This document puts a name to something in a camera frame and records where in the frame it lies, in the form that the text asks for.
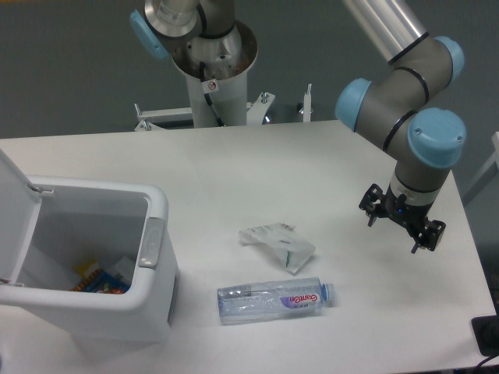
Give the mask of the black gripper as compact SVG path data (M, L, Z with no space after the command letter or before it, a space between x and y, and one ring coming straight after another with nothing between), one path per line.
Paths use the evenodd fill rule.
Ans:
M373 226L377 218L385 216L405 228L415 241L412 254L418 249L433 252L446 228L443 221L427 219L431 193L417 192L400 182L391 182L385 195L379 185L372 184L363 195L359 208L368 216L369 227Z

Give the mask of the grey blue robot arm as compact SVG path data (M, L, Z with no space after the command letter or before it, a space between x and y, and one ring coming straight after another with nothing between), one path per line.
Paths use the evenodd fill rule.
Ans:
M372 185L359 207L370 221L402 226L416 249L435 250L445 224L428 212L462 154L466 129L456 114L428 103L459 76L463 51L450 38L431 37L403 1L345 5L391 67L379 83L353 80L335 105L338 120L396 162L388 188ZM247 103L257 41L235 18L233 2L148 1L129 22L152 56L171 58L185 76L196 127L262 123Z

